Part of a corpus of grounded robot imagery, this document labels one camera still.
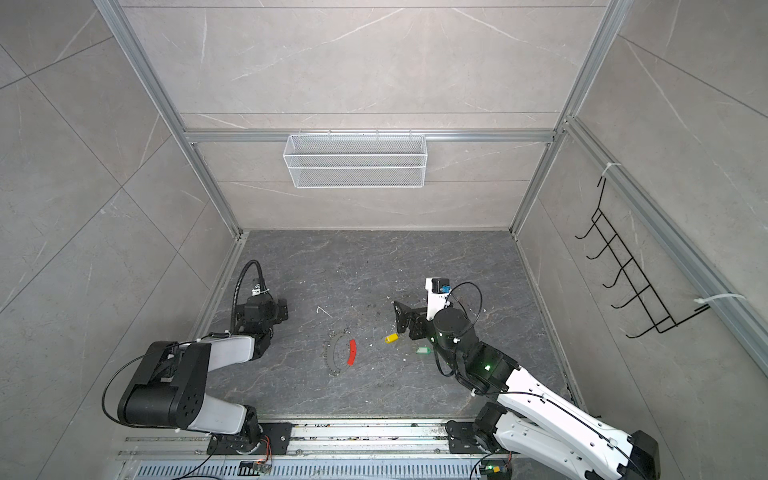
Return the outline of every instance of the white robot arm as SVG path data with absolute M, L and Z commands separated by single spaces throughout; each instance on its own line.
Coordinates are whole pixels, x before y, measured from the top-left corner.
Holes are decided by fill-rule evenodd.
M 428 278 L 427 307 L 394 302 L 397 330 L 429 339 L 435 355 L 472 395 L 495 396 L 472 429 L 487 452 L 504 449 L 528 455 L 574 480 L 658 480 L 657 442 L 628 434 L 576 408 L 543 386 L 513 358 L 481 342 L 463 308 L 452 308 L 449 280 Z

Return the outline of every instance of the black mounting plate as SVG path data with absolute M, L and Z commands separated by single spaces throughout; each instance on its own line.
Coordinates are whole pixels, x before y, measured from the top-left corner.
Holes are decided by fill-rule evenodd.
M 263 435 L 270 438 L 270 448 L 272 455 L 285 455 L 288 453 L 288 443 L 290 442 L 290 433 L 293 429 L 292 423 L 260 423 Z M 242 450 L 244 442 L 238 442 L 235 435 L 216 434 L 208 442 L 208 455 L 239 455 L 238 450 Z M 266 443 L 261 442 L 251 455 L 265 455 Z
M 445 424 L 448 433 L 448 449 L 451 453 L 485 453 L 480 449 L 472 431 L 472 422 L 450 420 Z

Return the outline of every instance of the gray floor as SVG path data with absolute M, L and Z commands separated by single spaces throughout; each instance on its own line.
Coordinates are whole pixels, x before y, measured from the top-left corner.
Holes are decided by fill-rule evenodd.
M 426 340 L 401 336 L 384 343 L 395 331 L 392 301 L 424 306 L 427 276 L 447 276 L 454 285 L 477 283 L 484 296 L 478 336 L 567 395 L 524 267 L 506 232 L 251 232 L 213 331 L 228 328 L 235 279 L 252 258 L 261 262 L 273 295 L 288 300 L 290 319 L 275 327 L 264 357 L 212 374 L 211 395 L 256 406 L 260 415 L 269 416 L 474 416 L 486 399 L 473 399 L 454 379 L 440 376 L 431 355 L 417 355 Z M 250 295 L 255 275 L 252 268 L 240 301 Z M 468 309 L 476 308 L 470 286 L 457 293 Z M 322 358 L 323 342 L 329 330 L 345 328 L 356 340 L 356 361 L 332 377 Z

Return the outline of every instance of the gray tile wall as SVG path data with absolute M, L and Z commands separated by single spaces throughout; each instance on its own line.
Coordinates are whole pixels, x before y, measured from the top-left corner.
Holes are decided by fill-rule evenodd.
M 580 116 L 768 319 L 768 4 L 634 3 Z
M 284 147 L 200 144 L 243 228 L 506 229 L 544 150 L 531 142 L 437 142 L 423 188 L 296 189 Z
M 185 119 L 553 127 L 604 13 L 588 0 L 261 3 L 127 3 Z
M 605 4 L 123 2 L 187 127 L 209 129 L 552 128 Z M 243 228 L 505 229 L 543 145 L 430 144 L 417 190 L 297 190 L 281 145 L 201 148 Z
M 765 2 L 635 1 L 579 116 L 768 318 L 766 21 Z M 520 237 L 590 412 L 659 433 L 662 478 L 764 477 L 768 381 L 720 319 L 627 338 L 650 326 L 642 306 L 610 307 L 629 284 L 605 288 L 616 262 L 586 258 L 604 245 L 594 231 L 575 238 L 599 177 L 566 140 Z M 602 207 L 672 315 L 690 315 L 697 292 L 640 220 L 611 188 Z
M 102 478 L 106 379 L 197 319 L 232 239 L 169 137 L 89 0 L 0 5 L 2 478 Z
M 708 311 L 666 333 L 627 338 L 650 326 L 642 305 L 612 308 L 631 298 L 629 283 L 621 276 L 605 288 L 617 263 L 609 253 L 586 258 L 604 246 L 595 230 L 575 238 L 591 225 L 600 173 L 567 139 L 520 236 L 588 411 L 653 435 L 662 478 L 762 478 L 768 381 L 720 319 Z M 695 289 L 610 186 L 601 206 L 674 318 L 690 315 Z M 630 275 L 644 286 L 637 271 Z

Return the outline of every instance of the wire mesh basket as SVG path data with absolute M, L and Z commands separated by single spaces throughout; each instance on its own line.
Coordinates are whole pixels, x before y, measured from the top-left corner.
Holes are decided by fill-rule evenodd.
M 294 134 L 283 158 L 296 188 L 423 187 L 419 134 Z

